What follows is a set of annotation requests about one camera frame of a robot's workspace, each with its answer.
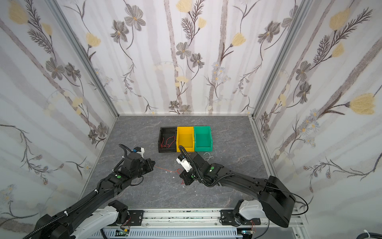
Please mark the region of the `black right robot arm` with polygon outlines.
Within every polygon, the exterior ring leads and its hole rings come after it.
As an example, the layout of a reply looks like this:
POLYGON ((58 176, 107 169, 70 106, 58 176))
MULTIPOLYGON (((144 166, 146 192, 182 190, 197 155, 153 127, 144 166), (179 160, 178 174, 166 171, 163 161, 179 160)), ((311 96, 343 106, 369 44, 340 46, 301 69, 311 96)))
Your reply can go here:
POLYGON ((287 228, 292 216, 308 212, 308 202, 290 192, 280 179, 274 176, 256 178, 235 172, 221 164, 209 164, 197 152, 189 153, 179 146, 177 162, 183 167, 180 177, 186 185, 197 181, 206 187, 229 187, 255 198, 260 202, 265 216, 274 224, 287 228))

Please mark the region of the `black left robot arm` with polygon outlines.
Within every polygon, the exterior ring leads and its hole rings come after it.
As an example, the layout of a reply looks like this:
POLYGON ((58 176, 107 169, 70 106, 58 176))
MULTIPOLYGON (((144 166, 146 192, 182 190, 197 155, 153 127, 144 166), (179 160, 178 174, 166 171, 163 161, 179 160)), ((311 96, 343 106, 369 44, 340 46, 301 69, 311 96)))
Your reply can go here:
POLYGON ((133 150, 121 144, 124 151, 121 161, 112 173, 101 179, 95 189, 84 198, 57 213, 41 217, 27 239, 78 239, 80 233, 88 230, 88 236, 103 227, 124 225, 131 221, 128 207, 115 200, 132 181, 153 171, 155 161, 143 157, 144 149, 133 150))

